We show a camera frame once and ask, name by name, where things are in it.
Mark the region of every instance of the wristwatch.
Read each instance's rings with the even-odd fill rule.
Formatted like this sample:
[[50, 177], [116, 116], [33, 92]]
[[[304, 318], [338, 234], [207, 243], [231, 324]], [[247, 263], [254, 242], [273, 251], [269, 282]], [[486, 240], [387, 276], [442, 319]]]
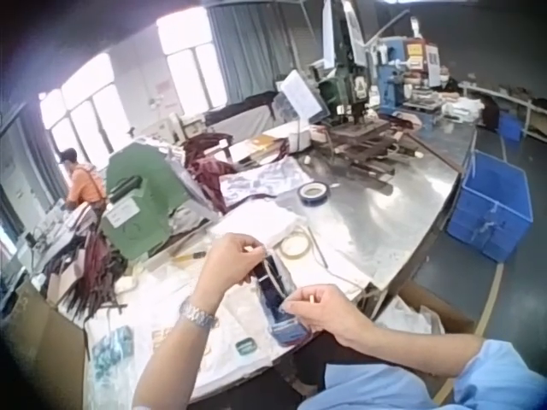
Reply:
[[185, 299], [185, 301], [182, 302], [179, 312], [180, 316], [207, 330], [212, 329], [217, 322], [217, 318], [215, 316], [205, 312], [199, 307], [195, 307], [189, 302], [188, 299]]

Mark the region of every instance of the cap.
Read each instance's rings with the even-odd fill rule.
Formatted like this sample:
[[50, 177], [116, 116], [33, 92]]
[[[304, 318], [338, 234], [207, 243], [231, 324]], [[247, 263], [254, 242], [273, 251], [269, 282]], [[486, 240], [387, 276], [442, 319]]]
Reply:
[[77, 162], [78, 154], [76, 153], [76, 149], [65, 149], [61, 154], [59, 154], [59, 163], [62, 164], [64, 161]]

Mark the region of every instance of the blue bin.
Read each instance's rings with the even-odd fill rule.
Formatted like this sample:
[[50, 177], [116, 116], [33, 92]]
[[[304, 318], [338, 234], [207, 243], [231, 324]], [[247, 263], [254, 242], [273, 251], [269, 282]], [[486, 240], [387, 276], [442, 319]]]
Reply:
[[526, 173], [473, 153], [447, 231], [494, 261], [505, 261], [533, 222]]
[[518, 118], [508, 113], [500, 113], [497, 132], [509, 141], [519, 142], [522, 136], [522, 124]]

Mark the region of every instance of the person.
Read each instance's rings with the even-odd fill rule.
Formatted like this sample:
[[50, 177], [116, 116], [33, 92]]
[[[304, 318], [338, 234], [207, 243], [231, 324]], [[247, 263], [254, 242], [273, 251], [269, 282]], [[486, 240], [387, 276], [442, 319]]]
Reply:
[[74, 148], [65, 149], [60, 154], [60, 163], [72, 181], [65, 208], [71, 211], [81, 203], [88, 202], [96, 211], [103, 210], [106, 205], [106, 192], [97, 169], [92, 164], [79, 163]]
[[432, 87], [433, 91], [438, 92], [444, 98], [459, 98], [462, 94], [462, 89], [458, 82], [450, 77], [450, 71], [446, 66], [441, 67], [441, 85]]
[[[211, 326], [203, 317], [215, 314], [230, 287], [249, 281], [249, 272], [265, 255], [253, 237], [227, 234], [217, 239], [193, 294], [183, 303], [178, 323], [138, 381], [133, 408], [188, 405]], [[298, 289], [285, 300], [283, 309], [311, 331], [330, 332], [338, 343], [362, 354], [456, 378], [456, 404], [446, 409], [534, 408], [547, 388], [545, 379], [528, 370], [510, 343], [468, 334], [420, 335], [378, 327], [333, 285]], [[397, 366], [328, 366], [325, 386], [299, 409], [435, 408], [424, 383]]]

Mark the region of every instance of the orange shirt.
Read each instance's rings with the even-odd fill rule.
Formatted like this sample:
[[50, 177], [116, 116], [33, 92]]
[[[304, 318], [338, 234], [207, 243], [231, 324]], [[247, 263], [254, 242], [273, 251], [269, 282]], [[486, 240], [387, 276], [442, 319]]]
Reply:
[[90, 164], [79, 164], [72, 173], [72, 186], [67, 202], [94, 203], [106, 198], [103, 180]]

